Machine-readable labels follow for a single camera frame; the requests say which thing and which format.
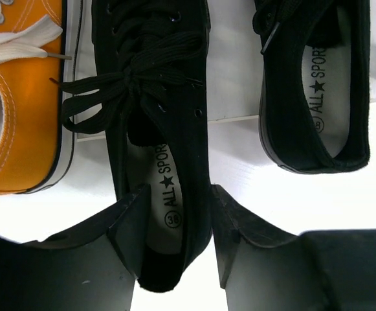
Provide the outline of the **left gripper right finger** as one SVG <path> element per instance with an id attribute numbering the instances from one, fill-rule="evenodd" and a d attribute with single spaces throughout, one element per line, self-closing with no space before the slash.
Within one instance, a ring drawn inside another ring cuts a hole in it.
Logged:
<path id="1" fill-rule="evenodd" d="M 376 310 L 376 229 L 293 235 L 220 185 L 212 221 L 230 310 Z"/>

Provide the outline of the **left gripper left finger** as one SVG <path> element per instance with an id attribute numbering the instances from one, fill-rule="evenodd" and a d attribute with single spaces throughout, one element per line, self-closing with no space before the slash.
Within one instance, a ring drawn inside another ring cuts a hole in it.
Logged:
<path id="1" fill-rule="evenodd" d="M 0 310 L 129 310 L 150 203 L 141 185 L 42 242 L 0 237 Z"/>

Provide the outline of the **black sneaker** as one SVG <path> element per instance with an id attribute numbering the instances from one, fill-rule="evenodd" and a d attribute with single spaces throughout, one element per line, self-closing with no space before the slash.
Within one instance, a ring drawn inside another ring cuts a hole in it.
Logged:
<path id="1" fill-rule="evenodd" d="M 151 187 L 140 286 L 174 289 L 212 235 L 206 1 L 93 1 L 96 75 L 62 82 L 61 119 L 104 132 L 117 198 Z"/>
<path id="2" fill-rule="evenodd" d="M 280 168 L 335 174 L 370 159 L 370 2 L 256 1 L 260 139 Z"/>

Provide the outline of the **orange sneaker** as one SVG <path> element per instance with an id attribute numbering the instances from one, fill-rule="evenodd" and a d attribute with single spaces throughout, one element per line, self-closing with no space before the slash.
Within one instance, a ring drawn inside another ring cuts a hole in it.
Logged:
<path id="1" fill-rule="evenodd" d="M 32 194 L 68 172 L 62 81 L 76 75 L 81 1 L 0 1 L 0 195 Z"/>

